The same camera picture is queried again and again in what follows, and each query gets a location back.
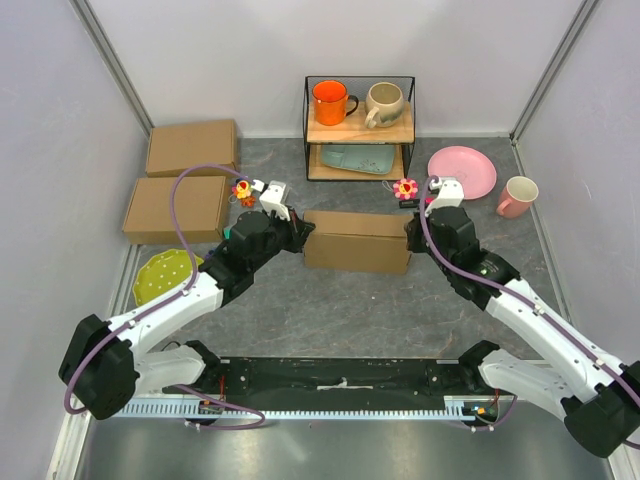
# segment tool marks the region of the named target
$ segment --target brown cardboard box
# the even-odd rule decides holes
[[[217,163],[237,170],[236,124],[233,120],[157,127],[151,131],[147,155],[149,177],[177,177],[187,168]],[[228,175],[217,169],[197,170],[189,176]]]
[[[123,231],[133,244],[180,243],[171,223],[169,196],[175,178],[140,178]],[[186,177],[176,192],[176,216],[189,243],[224,236],[231,190],[225,177]]]
[[[411,254],[404,226],[411,215],[307,211],[316,229],[304,247],[307,267],[404,274]]]

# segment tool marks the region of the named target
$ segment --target green plate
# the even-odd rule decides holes
[[[386,175],[393,167],[394,145],[324,145],[322,163],[354,172]]]
[[[196,255],[196,263],[203,260]],[[138,271],[133,284],[133,297],[139,307],[149,303],[186,280],[191,275],[191,260],[186,250],[173,248],[154,255]]]

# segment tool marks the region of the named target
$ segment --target pink flower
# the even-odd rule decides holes
[[[402,178],[393,184],[393,192],[396,198],[410,200],[418,193],[418,182],[411,178]]]

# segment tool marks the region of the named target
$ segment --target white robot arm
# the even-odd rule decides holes
[[[591,453],[609,456],[640,426],[634,399],[640,362],[625,366],[589,341],[508,262],[481,249],[473,222],[459,207],[463,191],[455,179],[436,179],[428,187],[439,193],[407,226],[409,249],[429,253],[458,294],[509,326],[553,367],[536,367],[483,341],[460,357],[471,384],[527,399],[562,420]]]
[[[237,298],[253,284],[254,273],[280,251],[302,251],[314,225],[285,204],[287,185],[254,181],[251,188],[260,193],[263,211],[240,215],[229,239],[200,265],[195,278],[106,322],[91,315],[79,323],[59,376],[97,419],[112,416],[134,395],[193,384],[205,367],[219,362],[204,345],[194,341],[166,352],[149,351],[192,320]]]

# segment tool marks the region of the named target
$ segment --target white cable tray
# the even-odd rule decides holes
[[[268,420],[465,420],[472,415],[463,415],[461,400],[445,399],[443,410],[359,410],[359,411],[263,411]],[[255,418],[246,412],[227,410],[203,412],[197,398],[134,398],[116,417],[125,418]]]

